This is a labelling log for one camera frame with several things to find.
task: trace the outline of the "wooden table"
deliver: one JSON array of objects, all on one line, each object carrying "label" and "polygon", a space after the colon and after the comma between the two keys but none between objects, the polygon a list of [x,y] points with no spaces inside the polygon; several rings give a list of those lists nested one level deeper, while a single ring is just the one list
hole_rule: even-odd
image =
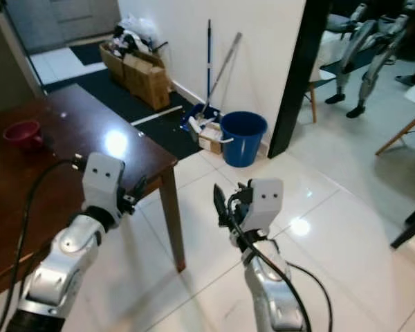
[{"label": "wooden table", "polygon": [[[47,148],[24,152],[2,138],[9,125],[37,120]],[[23,206],[33,181],[62,158],[92,151],[114,156],[126,163],[122,186],[130,190],[146,175],[145,195],[160,189],[161,201],[176,268],[185,268],[180,212],[174,166],[177,159],[133,128],[78,85],[0,113],[0,292],[8,288],[10,268],[21,228]],[[82,174],[68,165],[54,170],[41,184],[30,211],[28,234],[19,277],[31,253],[36,252],[80,211]]]}]

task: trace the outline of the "cardboard box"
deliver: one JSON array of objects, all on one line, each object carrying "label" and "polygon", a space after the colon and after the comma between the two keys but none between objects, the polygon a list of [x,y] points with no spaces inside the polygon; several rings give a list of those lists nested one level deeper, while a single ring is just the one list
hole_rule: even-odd
[{"label": "cardboard box", "polygon": [[154,110],[169,105],[165,69],[133,55],[126,55],[123,64],[125,85],[133,95],[141,98]]},{"label": "cardboard box", "polygon": [[100,44],[100,54],[102,56],[103,62],[108,67],[111,77],[121,85],[125,85],[125,71],[123,69],[123,61],[112,54],[108,48],[107,44]]},{"label": "cardboard box", "polygon": [[218,123],[208,123],[199,134],[199,145],[204,150],[221,154],[221,129]]}]

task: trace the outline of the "wooden chair leg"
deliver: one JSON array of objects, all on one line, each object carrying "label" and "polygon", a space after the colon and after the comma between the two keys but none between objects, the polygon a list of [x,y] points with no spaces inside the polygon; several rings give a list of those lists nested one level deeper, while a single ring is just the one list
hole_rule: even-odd
[{"label": "wooden chair leg", "polygon": [[309,84],[309,91],[311,92],[312,119],[313,123],[317,123],[317,104],[315,102],[315,88],[313,87],[313,83]]},{"label": "wooden chair leg", "polygon": [[384,152],[384,150],[386,150],[388,147],[394,144],[397,140],[400,139],[401,136],[403,136],[413,127],[415,127],[415,118],[406,127],[404,127],[400,132],[398,132],[398,134],[396,134],[393,138],[391,138],[389,142],[384,144],[375,154],[379,156],[381,153]]}]

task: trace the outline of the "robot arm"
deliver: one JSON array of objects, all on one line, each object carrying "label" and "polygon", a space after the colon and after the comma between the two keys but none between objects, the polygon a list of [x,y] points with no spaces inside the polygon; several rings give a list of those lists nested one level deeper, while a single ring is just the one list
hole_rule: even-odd
[{"label": "robot arm", "polygon": [[[105,234],[118,226],[124,212],[134,211],[136,199],[124,195],[119,187],[124,169],[121,160],[97,153],[89,156],[83,176],[84,211],[53,239],[49,255],[26,285],[6,331],[62,330]],[[136,187],[144,184],[142,178]]]},{"label": "robot arm", "polygon": [[239,185],[235,194],[234,211],[225,206],[221,189],[214,187],[214,204],[219,213],[219,225],[228,227],[232,245],[242,252],[246,283],[254,301],[258,332],[308,331],[299,304],[286,282],[265,264],[243,242],[231,223],[231,214],[239,224],[248,242],[290,278],[287,263],[279,255],[277,244],[268,239],[269,226],[282,207],[282,182],[279,179],[249,181],[248,186]]}]

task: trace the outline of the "black floor mat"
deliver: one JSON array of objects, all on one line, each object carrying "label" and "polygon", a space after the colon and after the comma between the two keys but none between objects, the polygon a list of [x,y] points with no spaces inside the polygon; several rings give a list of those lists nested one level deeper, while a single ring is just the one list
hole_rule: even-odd
[{"label": "black floor mat", "polygon": [[[362,50],[362,51],[358,52],[358,54],[355,57],[355,60],[353,61],[353,70],[352,71],[356,71],[357,69],[370,64],[372,62],[372,59],[374,58],[376,52],[377,52],[377,48],[368,48],[366,50]],[[323,66],[321,69],[323,71],[328,71],[330,73],[333,73],[333,74],[337,75],[338,63],[339,63],[339,61],[334,62],[332,64],[328,64],[326,66]],[[315,88],[317,88],[319,86],[322,86],[322,85],[326,84],[329,81],[331,81],[331,80],[318,81],[318,82],[314,83],[314,86],[315,86]]]},{"label": "black floor mat", "polygon": [[[75,83],[127,122],[137,121],[157,113],[142,100],[132,96],[128,90],[113,82],[107,69],[48,84],[44,88],[50,93]],[[169,96],[171,104],[163,110],[180,105],[183,106],[183,110],[174,111],[166,116],[144,122],[136,128],[178,159],[183,159],[200,150],[200,147],[190,138],[189,133],[180,129],[181,116],[184,111],[190,111],[192,105],[177,92],[173,92]]]},{"label": "black floor mat", "polygon": [[92,44],[71,46],[71,51],[74,52],[75,56],[83,63],[83,65],[95,64],[101,62],[102,56],[100,55],[100,49],[98,46],[101,44],[100,41]]}]

